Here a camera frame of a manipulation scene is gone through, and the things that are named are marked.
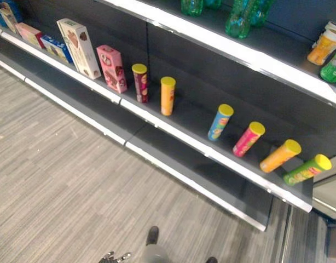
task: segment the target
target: black shoe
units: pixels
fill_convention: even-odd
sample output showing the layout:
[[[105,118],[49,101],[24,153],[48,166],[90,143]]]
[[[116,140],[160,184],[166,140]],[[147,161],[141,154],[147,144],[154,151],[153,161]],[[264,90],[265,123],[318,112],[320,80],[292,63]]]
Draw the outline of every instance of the black shoe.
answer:
[[[158,235],[159,235],[158,227],[156,226],[151,227],[150,231],[148,231],[146,245],[157,244]]]
[[[218,260],[214,256],[212,256],[209,259],[207,259],[206,263],[218,263]]]

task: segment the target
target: bottle cap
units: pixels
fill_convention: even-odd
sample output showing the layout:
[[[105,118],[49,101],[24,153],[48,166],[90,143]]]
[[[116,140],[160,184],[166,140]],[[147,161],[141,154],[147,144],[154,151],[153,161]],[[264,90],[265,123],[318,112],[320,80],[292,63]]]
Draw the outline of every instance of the bottle cap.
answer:
[[[332,41],[335,41],[336,42],[336,30],[332,30],[332,29],[329,29],[329,30],[326,30],[323,35],[325,37],[327,37],[328,39],[332,40]]]
[[[314,161],[324,170],[330,170],[332,168],[330,159],[327,158],[325,155],[321,154],[316,155],[314,157]]]
[[[325,26],[325,29],[333,29],[333,30],[336,30],[336,23],[335,22],[332,22],[332,21],[329,21],[327,23],[327,25]]]
[[[300,144],[292,139],[286,140],[285,146],[290,152],[293,152],[295,155],[300,154],[300,152],[302,151],[302,147],[300,146]]]
[[[251,122],[250,129],[253,133],[263,135],[265,133],[265,127],[260,122]]]
[[[163,77],[161,78],[161,84],[166,86],[175,86],[176,81],[172,77]]]
[[[131,70],[137,74],[144,74],[147,72],[147,68],[144,64],[134,64],[131,66]]]
[[[228,104],[220,104],[218,111],[225,116],[231,116],[234,114],[234,109]]]

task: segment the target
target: green plastic bottle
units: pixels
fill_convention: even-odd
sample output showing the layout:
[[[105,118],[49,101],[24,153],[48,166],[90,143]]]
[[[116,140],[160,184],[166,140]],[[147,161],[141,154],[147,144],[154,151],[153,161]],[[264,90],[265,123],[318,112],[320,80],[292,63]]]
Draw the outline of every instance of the green plastic bottle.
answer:
[[[336,54],[331,61],[321,69],[320,76],[327,82],[336,82]]]
[[[274,0],[259,0],[258,8],[253,6],[251,25],[261,27],[264,26],[267,20],[269,9],[273,4]]]
[[[259,0],[234,0],[233,9],[225,25],[226,33],[231,37],[245,38],[251,27],[253,10],[257,9]]]
[[[221,4],[222,0],[204,0],[205,7],[210,9],[218,9]]]
[[[203,9],[203,0],[181,0],[181,12],[184,15],[200,16]]]

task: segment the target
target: yellow lid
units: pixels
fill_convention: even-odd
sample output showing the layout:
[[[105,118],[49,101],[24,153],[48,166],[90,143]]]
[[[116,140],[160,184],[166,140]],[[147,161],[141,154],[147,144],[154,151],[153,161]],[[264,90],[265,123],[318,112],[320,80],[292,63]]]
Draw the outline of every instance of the yellow lid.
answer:
[[[234,109],[228,104],[220,104],[218,111],[225,116],[231,116],[234,114]]]
[[[147,72],[147,68],[144,64],[134,64],[131,66],[131,70],[137,74],[144,74]]]
[[[286,145],[286,148],[289,151],[293,152],[295,155],[300,154],[300,152],[302,151],[302,147],[295,140],[288,139],[285,141],[285,145]]]
[[[172,77],[163,77],[161,78],[161,84],[166,86],[175,86],[176,81]]]
[[[265,127],[260,122],[251,122],[250,129],[253,133],[263,135],[265,133]]]
[[[330,170],[332,168],[330,159],[327,158],[325,155],[318,154],[314,157],[314,160],[316,164],[324,170]]]

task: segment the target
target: cookie box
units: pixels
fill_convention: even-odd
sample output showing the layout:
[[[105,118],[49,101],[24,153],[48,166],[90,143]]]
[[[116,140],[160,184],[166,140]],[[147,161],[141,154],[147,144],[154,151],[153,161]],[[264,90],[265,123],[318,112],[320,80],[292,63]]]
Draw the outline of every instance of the cookie box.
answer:
[[[17,23],[22,22],[20,9],[13,0],[0,0],[0,8],[9,10]]]
[[[126,81],[120,52],[101,45],[96,48],[107,85],[119,93],[126,91]]]
[[[41,40],[41,37],[43,34],[40,30],[37,30],[31,26],[28,26],[25,23],[18,23],[15,26],[25,41],[30,42],[32,45],[38,48],[45,48]]]
[[[2,18],[4,19],[7,26],[10,28],[11,31],[13,31],[15,34],[18,34],[18,31],[16,29],[17,21],[13,15],[13,13],[9,9],[1,8],[0,14]]]
[[[101,76],[86,27],[64,18],[57,21],[63,40],[79,72],[91,79]]]
[[[64,43],[57,41],[47,35],[44,35],[41,40],[48,52],[60,57],[64,62],[72,63],[71,55],[69,54],[68,49]]]

